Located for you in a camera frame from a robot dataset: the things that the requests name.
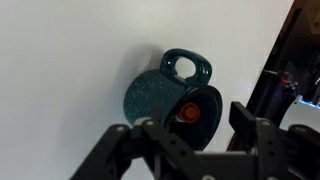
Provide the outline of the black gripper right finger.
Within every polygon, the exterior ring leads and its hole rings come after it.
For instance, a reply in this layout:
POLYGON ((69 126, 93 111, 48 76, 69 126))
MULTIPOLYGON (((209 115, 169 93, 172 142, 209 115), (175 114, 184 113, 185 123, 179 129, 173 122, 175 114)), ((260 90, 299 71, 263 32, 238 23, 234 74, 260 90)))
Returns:
POLYGON ((229 123, 238 148, 255 157, 258 180, 320 180, 320 133, 302 125, 282 130, 232 102, 229 123))

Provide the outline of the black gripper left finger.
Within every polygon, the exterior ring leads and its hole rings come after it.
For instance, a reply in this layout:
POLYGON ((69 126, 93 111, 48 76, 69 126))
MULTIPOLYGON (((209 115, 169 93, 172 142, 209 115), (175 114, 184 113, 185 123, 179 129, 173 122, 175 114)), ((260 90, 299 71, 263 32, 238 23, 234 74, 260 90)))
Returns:
POLYGON ((155 180, 202 180, 208 165, 177 135, 160 123, 160 109, 130 128, 115 124, 107 129, 70 180, 120 180, 136 158, 143 158, 155 180))

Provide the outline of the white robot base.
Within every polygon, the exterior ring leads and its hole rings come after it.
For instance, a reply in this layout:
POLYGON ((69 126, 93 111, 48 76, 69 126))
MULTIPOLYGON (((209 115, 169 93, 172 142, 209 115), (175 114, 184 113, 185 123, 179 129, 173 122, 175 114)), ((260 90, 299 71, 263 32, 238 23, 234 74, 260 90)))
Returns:
POLYGON ((320 107, 305 102, 302 96, 298 96, 286 111, 280 128, 287 130, 293 124, 306 125, 320 131, 320 107))

